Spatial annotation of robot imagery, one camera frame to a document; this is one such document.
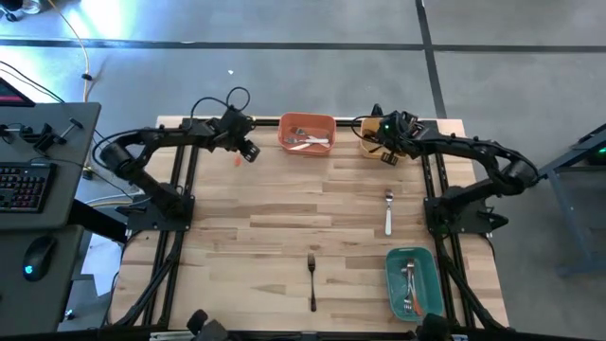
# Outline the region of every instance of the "concrete floor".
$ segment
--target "concrete floor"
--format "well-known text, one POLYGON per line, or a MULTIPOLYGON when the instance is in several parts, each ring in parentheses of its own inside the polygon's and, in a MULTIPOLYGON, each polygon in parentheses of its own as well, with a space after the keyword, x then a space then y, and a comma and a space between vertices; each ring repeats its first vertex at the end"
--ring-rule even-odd
MULTIPOLYGON (((183 0, 178 8, 171 3, 80 0, 58 5, 88 39, 422 43, 415 0, 183 0)), ((434 44, 606 45, 606 2, 599 0, 425 0, 425 6, 434 44)), ((72 38, 72 33, 56 13, 47 11, 15 24, 0 21, 2 38, 55 40, 72 38)), ((423 51, 88 51, 97 79, 90 100, 103 105, 98 124, 102 134, 153 125, 159 115, 185 115, 195 99, 222 97, 236 85, 250 90, 247 113, 258 116, 309 111, 351 117, 367 114, 375 102, 386 110, 437 116, 423 51)), ((495 139, 541 166, 604 123, 604 57, 437 52, 446 115, 462 118, 468 135, 495 139)), ((0 46, 0 59, 65 100, 81 100, 79 48, 0 46)), ((50 101, 15 85, 36 101, 50 101)), ((211 103, 200 110, 222 112, 211 103)), ((479 168, 476 173, 484 176, 479 168)), ((604 184, 601 180, 587 181, 595 188, 604 184)), ((100 182, 82 182, 78 196, 87 200, 114 193, 100 182)), ((600 325, 606 319, 604 274, 559 278, 554 272, 578 252, 554 209, 548 184, 491 202, 510 218, 495 233, 494 245, 511 326, 523 332, 605 339, 600 325)), ((602 211, 597 207, 589 216, 601 223, 602 211)), ((97 326, 107 297, 94 296, 87 284, 75 286, 70 308, 80 308, 83 317, 62 328, 97 326)))

